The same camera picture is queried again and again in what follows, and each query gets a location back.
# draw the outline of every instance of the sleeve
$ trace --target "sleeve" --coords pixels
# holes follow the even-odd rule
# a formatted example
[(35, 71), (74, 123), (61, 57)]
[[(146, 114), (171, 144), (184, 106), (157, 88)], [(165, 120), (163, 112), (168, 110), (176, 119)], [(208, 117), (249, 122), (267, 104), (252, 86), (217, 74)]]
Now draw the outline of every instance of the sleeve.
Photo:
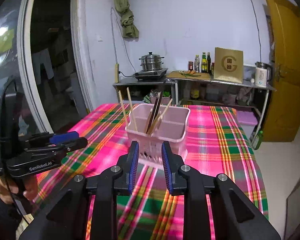
[(0, 199), (0, 240), (15, 240), (20, 222), (21, 216), (14, 205), (7, 205)]

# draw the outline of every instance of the plastic bottle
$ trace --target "plastic bottle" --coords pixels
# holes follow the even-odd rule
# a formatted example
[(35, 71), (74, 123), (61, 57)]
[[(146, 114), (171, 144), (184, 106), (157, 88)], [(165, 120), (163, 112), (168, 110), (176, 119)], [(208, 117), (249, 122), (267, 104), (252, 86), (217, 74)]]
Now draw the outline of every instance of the plastic bottle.
[(258, 150), (260, 147), (260, 144), (262, 143), (262, 139), (263, 139), (263, 131), (260, 130), (252, 144), (252, 148), (255, 150)]
[(200, 72), (200, 58), (199, 58), (199, 55), (195, 55), (195, 58), (194, 58), (194, 70), (196, 72)]
[(201, 73), (207, 73), (208, 72), (208, 65), (207, 65), (207, 58), (206, 53), (202, 53), (202, 60), (201, 60)]

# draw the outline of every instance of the wooden chopstick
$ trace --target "wooden chopstick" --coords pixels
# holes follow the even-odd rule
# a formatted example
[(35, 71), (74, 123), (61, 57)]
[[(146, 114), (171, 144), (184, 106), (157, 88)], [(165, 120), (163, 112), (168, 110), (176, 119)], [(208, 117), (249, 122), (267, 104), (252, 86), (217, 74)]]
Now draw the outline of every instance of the wooden chopstick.
[(126, 122), (126, 127), (128, 128), (128, 120), (127, 120), (127, 116), (126, 116), (126, 111), (124, 110), (124, 105), (123, 105), (123, 100), (122, 100), (122, 95), (121, 95), (121, 91), (120, 90), (118, 91), (118, 94), (119, 94), (121, 109), (122, 109), (122, 112), (123, 112), (123, 118), (124, 118), (124, 120)]
[(148, 130), (147, 134), (152, 134), (154, 132), (154, 130), (157, 128), (157, 126), (159, 126), (162, 122), (163, 116), (164, 114), (167, 112), (167, 110), (169, 109), (169, 106), (172, 103), (172, 99), (170, 99), (169, 103), (167, 104), (166, 108), (164, 109), (164, 111), (162, 112), (162, 114), (156, 117), (156, 119), (154, 120), (154, 122), (152, 123), (150, 129)]
[(164, 114), (167, 112), (169, 106), (171, 106), (172, 104), (172, 98), (170, 99), (169, 103), (167, 104), (166, 108), (164, 109), (163, 113), (160, 115), (160, 117), (163, 117)]
[(158, 112), (159, 112), (159, 107), (160, 107), (160, 104), (159, 103), (159, 100), (160, 100), (160, 92), (159, 92), (159, 97), (157, 97), (155, 99), (155, 103), (154, 103), (154, 106), (153, 106), (153, 110), (152, 110), (152, 113), (151, 113), (151, 117), (150, 117), (150, 121), (149, 121), (149, 124), (148, 124), (148, 127), (147, 127), (147, 130), (146, 130), (146, 133), (148, 133), (151, 125), (153, 124), (154, 122), (154, 119), (156, 118), (156, 116), (158, 115)]
[(148, 131), (148, 125), (149, 125), (149, 122), (150, 122), (150, 119), (151, 119), (152, 111), (153, 111), (153, 109), (150, 109), (150, 112), (149, 112), (149, 115), (148, 115), (148, 118), (147, 118), (147, 121), (146, 121), (145, 129), (144, 129), (144, 133), (147, 133), (147, 131)]
[(134, 115), (133, 115), (133, 106), (132, 106), (132, 100), (131, 100), (131, 96), (130, 96), (130, 91), (129, 91), (129, 87), (127, 87), (127, 93), (128, 93), (128, 99), (129, 99), (129, 104), (130, 104), (130, 111), (131, 111), (131, 117), (132, 117), (132, 121), (134, 124), (134, 129), (137, 132), (138, 128), (137, 128), (137, 123), (136, 120), (134, 119)]

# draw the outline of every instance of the electric wire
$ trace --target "electric wire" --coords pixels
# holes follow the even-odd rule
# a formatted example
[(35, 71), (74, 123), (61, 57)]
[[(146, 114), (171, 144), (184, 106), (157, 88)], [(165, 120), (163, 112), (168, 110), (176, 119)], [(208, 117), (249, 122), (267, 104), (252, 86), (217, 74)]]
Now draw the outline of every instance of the electric wire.
[(119, 74), (122, 74), (124, 77), (132, 77), (132, 76), (126, 76), (126, 75), (123, 74), (121, 71), (119, 71)]
[(259, 38), (259, 47), (260, 47), (260, 62), (262, 62), (262, 61), (261, 61), (261, 41), (260, 41), (260, 30), (259, 30), (259, 26), (258, 26), (257, 14), (256, 14), (256, 10), (255, 10), (255, 8), (254, 8), (254, 5), (253, 5), (253, 1), (252, 1), (252, 0), (250, 0), (250, 1), (251, 1), (251, 4), (252, 4), (252, 8), (253, 8), (253, 12), (254, 12), (254, 16), (255, 16), (255, 18), (256, 18), (256, 24), (257, 24), (257, 29), (258, 29), (258, 38)]
[[(115, 54), (115, 57), (116, 57), (116, 61), (117, 61), (117, 63), (118, 63), (118, 60), (117, 60), (117, 52), (116, 52), (116, 48), (115, 48), (115, 40), (114, 40), (114, 29), (113, 29), (113, 23), (112, 23), (112, 10), (114, 11), (114, 8), (113, 8), (113, 7), (111, 7), (111, 9), (110, 9), (111, 29), (112, 29), (112, 39), (113, 39), (113, 44), (114, 44), (114, 54)], [(120, 24), (119, 24), (119, 22), (118, 22), (118, 16), (117, 16), (116, 13), (114, 13), (114, 14), (115, 14), (115, 18), (116, 18), (116, 22), (117, 22), (118, 28), (119, 28), (119, 30), (121, 30), (121, 29), (120, 29)], [(123, 37), (122, 37), (122, 40), (123, 40), (124, 48), (125, 48), (125, 51), (126, 51), (126, 54), (127, 54), (127, 58), (128, 58), (128, 60), (129, 60), (129, 62), (130, 62), (130, 65), (132, 66), (134, 72), (136, 73), (137, 71), (136, 71), (136, 69), (134, 68), (133, 64), (131, 63), (131, 60), (130, 60), (129, 55), (128, 55), (127, 46), (126, 46), (126, 43), (125, 43)]]

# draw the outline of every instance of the hanging cloth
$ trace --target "hanging cloth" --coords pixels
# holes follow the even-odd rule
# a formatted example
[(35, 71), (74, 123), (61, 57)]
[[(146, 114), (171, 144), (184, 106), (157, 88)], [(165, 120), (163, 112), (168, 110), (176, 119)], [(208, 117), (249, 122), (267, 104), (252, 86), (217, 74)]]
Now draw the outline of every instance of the hanging cloth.
[(128, 0), (114, 0), (116, 11), (121, 16), (122, 37), (124, 38), (138, 38), (139, 31), (133, 24), (133, 13), (129, 9), (130, 4)]

